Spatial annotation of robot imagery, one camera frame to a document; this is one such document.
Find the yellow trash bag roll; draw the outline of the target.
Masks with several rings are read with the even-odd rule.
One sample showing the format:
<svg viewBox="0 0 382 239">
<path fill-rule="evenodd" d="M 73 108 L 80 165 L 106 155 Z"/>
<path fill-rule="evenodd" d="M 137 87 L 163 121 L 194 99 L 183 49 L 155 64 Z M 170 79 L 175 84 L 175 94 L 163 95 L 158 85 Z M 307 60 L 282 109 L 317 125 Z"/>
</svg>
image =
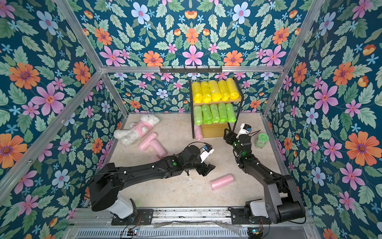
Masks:
<svg viewBox="0 0 382 239">
<path fill-rule="evenodd" d="M 219 80 L 218 87 L 221 92 L 221 100 L 228 101 L 230 99 L 230 91 L 228 89 L 227 83 L 225 80 Z"/>
<path fill-rule="evenodd" d="M 204 104 L 208 104 L 212 101 L 212 96 L 211 96 L 211 90 L 209 83 L 207 81 L 202 81 L 201 82 L 201 90 L 202 90 L 202 101 Z"/>
<path fill-rule="evenodd" d="M 192 95 L 193 95 L 193 101 L 196 104 L 202 103 L 203 93 L 202 93 L 201 84 L 199 82 L 192 83 Z"/>
<path fill-rule="evenodd" d="M 236 82 L 234 81 L 234 79 L 228 78 L 226 80 L 226 84 L 227 84 L 227 87 L 229 90 L 230 99 L 235 100 L 235 99 L 239 98 L 240 93 L 239 93 L 239 90 L 236 86 Z"/>
<path fill-rule="evenodd" d="M 214 102 L 219 102 L 222 98 L 221 91 L 219 89 L 218 83 L 215 80 L 209 81 L 209 88 L 211 93 L 211 99 Z"/>
</svg>

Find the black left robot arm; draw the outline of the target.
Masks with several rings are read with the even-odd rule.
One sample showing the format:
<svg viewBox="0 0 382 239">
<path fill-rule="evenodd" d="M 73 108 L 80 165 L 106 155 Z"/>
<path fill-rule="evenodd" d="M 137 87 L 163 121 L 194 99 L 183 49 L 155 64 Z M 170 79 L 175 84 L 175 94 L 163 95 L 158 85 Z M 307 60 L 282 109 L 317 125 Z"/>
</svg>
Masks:
<svg viewBox="0 0 382 239">
<path fill-rule="evenodd" d="M 178 154 L 165 156 L 160 160 L 132 167 L 117 167 L 114 163 L 106 164 L 96 173 L 89 183 L 91 209 L 93 212 L 107 210 L 120 219 L 137 215 L 133 199 L 125 200 L 120 191 L 135 184 L 155 179 L 167 179 L 196 170 L 203 177 L 215 166 L 205 160 L 214 152 L 210 144 L 202 148 L 188 145 Z"/>
</svg>

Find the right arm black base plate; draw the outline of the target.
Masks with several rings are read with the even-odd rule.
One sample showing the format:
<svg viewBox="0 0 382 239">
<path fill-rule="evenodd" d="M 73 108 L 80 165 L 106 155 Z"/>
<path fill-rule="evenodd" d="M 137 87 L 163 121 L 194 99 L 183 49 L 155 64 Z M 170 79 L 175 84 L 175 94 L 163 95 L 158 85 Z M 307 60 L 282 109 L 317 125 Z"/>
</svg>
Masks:
<svg viewBox="0 0 382 239">
<path fill-rule="evenodd" d="M 262 199 L 247 201 L 243 208 L 229 207 L 228 211 L 231 213 L 231 222 L 234 225 L 272 223 L 266 211 L 265 201 Z"/>
</svg>

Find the green trash bag roll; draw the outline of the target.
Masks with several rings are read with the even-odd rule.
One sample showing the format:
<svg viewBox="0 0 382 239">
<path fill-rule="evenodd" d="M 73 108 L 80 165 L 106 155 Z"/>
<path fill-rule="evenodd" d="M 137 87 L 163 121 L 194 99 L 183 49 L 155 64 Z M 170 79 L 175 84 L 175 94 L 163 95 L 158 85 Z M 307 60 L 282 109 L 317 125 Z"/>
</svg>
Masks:
<svg viewBox="0 0 382 239">
<path fill-rule="evenodd" d="M 235 114 L 233 105 L 231 103 L 227 103 L 225 106 L 226 106 L 227 121 L 229 123 L 236 122 L 236 114 Z"/>
<path fill-rule="evenodd" d="M 226 111 L 226 104 L 220 103 L 218 105 L 218 112 L 219 112 L 219 122 L 225 123 L 227 122 L 227 111 Z"/>
<path fill-rule="evenodd" d="M 209 105 L 202 105 L 203 123 L 212 124 L 213 118 Z"/>
<path fill-rule="evenodd" d="M 211 114 L 212 114 L 212 122 L 213 123 L 219 123 L 220 122 L 220 117 L 219 117 L 218 106 L 216 104 L 211 104 L 210 105 L 210 111 L 211 111 Z"/>
<path fill-rule="evenodd" d="M 194 122 L 195 125 L 203 124 L 203 111 L 201 106 L 194 106 Z"/>
</svg>

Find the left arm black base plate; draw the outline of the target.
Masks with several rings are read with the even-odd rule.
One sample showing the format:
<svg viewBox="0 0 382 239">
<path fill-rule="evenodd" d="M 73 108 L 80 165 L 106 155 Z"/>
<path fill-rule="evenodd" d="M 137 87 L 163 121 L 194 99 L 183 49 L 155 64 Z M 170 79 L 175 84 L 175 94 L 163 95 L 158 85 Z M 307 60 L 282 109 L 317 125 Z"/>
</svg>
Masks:
<svg viewBox="0 0 382 239">
<path fill-rule="evenodd" d="M 138 209 L 125 219 L 121 219 L 114 215 L 111 221 L 112 226 L 136 226 L 136 225 L 151 225 L 153 219 L 153 209 Z"/>
</svg>

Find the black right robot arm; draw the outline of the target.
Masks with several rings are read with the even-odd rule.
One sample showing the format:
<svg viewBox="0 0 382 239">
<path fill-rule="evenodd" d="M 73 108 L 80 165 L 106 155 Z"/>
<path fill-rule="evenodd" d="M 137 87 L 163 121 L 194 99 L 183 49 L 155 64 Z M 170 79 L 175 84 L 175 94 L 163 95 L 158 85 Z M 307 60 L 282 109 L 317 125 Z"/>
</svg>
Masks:
<svg viewBox="0 0 382 239">
<path fill-rule="evenodd" d="M 306 217 L 305 208 L 298 193 L 297 185 L 290 175 L 281 175 L 263 165 L 252 153 L 250 134 L 236 134 L 230 129 L 224 130 L 224 140 L 233 147 L 235 161 L 242 171 L 259 181 L 264 188 L 264 206 L 261 201 L 247 204 L 250 216 L 260 216 L 257 209 L 265 209 L 266 217 L 278 224 Z"/>
</svg>

